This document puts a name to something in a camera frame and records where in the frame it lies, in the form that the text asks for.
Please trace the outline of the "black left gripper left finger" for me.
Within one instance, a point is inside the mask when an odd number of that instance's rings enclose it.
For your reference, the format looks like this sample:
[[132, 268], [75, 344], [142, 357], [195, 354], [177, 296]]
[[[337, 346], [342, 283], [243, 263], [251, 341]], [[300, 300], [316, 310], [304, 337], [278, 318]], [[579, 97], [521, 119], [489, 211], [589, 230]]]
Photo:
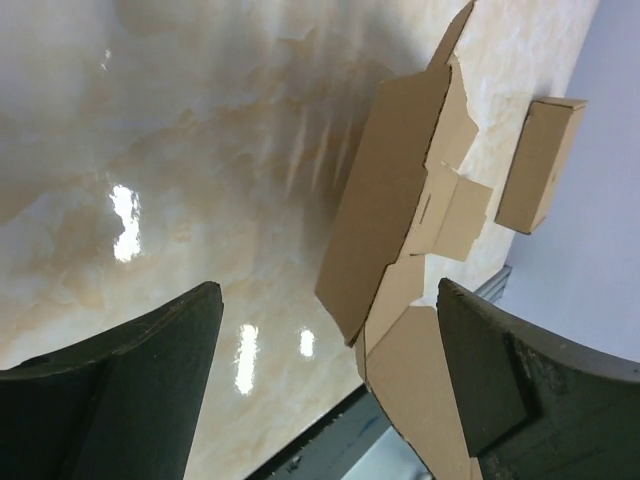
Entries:
[[1, 374], [5, 479], [180, 479], [223, 316], [204, 282]]

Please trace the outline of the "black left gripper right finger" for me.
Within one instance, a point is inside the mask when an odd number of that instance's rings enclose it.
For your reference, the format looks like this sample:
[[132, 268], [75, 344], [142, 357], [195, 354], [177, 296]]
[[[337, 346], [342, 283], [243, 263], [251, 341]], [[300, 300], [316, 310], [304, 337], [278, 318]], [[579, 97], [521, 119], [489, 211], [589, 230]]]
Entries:
[[486, 479], [636, 479], [639, 365], [512, 315], [450, 279], [441, 339]]

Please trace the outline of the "brown cardboard box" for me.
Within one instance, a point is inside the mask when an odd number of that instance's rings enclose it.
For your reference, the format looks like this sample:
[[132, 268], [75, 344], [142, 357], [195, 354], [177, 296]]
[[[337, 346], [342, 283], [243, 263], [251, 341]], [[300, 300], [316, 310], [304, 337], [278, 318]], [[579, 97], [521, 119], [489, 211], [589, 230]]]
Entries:
[[530, 103], [495, 222], [529, 235], [547, 217], [586, 111], [579, 99], [545, 97]]

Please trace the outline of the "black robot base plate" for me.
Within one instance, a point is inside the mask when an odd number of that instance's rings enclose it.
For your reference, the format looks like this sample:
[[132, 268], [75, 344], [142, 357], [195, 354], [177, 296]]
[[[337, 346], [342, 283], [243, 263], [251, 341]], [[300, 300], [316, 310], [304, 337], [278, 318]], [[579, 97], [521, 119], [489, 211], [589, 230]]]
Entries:
[[429, 479], [363, 385], [248, 476], [250, 479]]

